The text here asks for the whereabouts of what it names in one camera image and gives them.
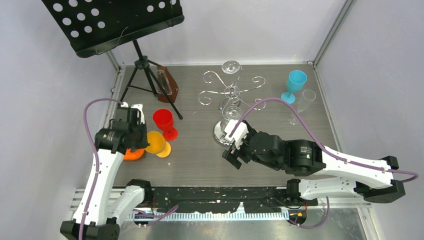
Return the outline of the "yellow wine glass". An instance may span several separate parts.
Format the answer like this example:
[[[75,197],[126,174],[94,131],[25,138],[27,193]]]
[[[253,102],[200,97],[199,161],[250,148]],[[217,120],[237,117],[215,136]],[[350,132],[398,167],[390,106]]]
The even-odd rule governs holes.
[[[148,146],[144,150],[147,153],[154,154],[159,158],[166,158],[171,154],[172,147],[165,140],[162,133],[158,131],[149,131],[146,136]]]

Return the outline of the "red wine glass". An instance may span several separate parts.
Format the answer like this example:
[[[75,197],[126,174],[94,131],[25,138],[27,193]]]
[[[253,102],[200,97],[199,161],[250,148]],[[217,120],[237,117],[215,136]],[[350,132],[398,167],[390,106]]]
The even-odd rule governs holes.
[[[153,113],[152,119],[156,126],[162,131],[166,141],[174,141],[178,137],[178,131],[174,127],[173,114],[165,108],[158,109]]]

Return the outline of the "chrome wine glass rack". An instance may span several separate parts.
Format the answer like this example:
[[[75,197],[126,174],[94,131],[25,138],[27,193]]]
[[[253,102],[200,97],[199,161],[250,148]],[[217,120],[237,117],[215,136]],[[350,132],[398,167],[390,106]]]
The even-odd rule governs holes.
[[[238,121],[242,117],[244,112],[241,109],[241,104],[244,104],[248,107],[250,106],[240,98],[241,93],[247,93],[249,91],[261,88],[265,85],[266,79],[262,76],[255,76],[252,78],[252,82],[259,84],[259,86],[241,90],[236,82],[232,82],[229,85],[224,84],[224,90],[221,92],[204,90],[198,94],[198,101],[201,105],[204,106],[208,106],[212,103],[212,99],[205,96],[205,94],[216,94],[224,96],[224,100],[218,105],[218,110],[220,111],[222,118],[214,125],[212,131],[213,139],[218,145],[227,147],[231,144],[230,141],[225,139],[225,128],[230,120]]]

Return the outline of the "blue wine glass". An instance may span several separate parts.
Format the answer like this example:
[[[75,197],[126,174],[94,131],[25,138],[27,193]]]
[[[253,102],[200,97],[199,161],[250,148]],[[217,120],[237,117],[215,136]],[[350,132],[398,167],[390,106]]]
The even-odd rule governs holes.
[[[301,70],[293,70],[289,73],[286,82],[287,91],[281,94],[281,99],[288,104],[293,104],[296,101],[294,93],[300,91],[306,83],[308,77]]]

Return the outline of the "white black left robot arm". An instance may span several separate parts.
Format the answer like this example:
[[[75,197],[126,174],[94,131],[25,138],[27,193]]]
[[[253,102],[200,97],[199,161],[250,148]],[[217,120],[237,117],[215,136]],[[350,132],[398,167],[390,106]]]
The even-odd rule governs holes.
[[[149,146],[142,104],[119,106],[110,126],[99,130],[93,142],[93,163],[81,202],[72,219],[60,227],[68,240],[116,240],[133,210],[138,205],[148,207],[154,199],[149,181],[132,179],[109,203],[126,151]]]

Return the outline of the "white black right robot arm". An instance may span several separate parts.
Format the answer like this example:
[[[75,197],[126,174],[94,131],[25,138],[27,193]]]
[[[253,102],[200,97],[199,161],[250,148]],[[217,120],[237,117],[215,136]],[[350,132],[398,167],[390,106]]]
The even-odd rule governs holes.
[[[377,204],[392,203],[405,196],[404,184],[395,180],[393,156],[369,160],[329,147],[321,150],[309,140],[282,140],[277,135],[242,130],[225,139],[231,143],[222,157],[239,169],[255,162],[295,178],[287,181],[286,200],[291,205],[324,197],[354,197]]]

